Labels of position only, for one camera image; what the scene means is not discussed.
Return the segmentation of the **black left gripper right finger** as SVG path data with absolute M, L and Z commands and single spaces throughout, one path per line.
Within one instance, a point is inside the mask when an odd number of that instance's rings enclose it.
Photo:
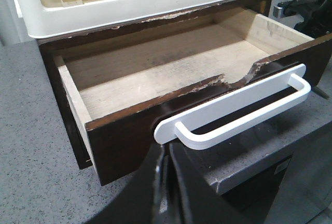
M 208 185 L 182 144 L 171 142 L 168 149 L 170 223 L 252 223 Z

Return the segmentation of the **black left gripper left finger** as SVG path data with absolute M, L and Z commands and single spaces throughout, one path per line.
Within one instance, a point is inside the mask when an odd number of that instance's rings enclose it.
M 164 156 L 164 147 L 152 143 L 121 193 L 87 223 L 160 223 Z

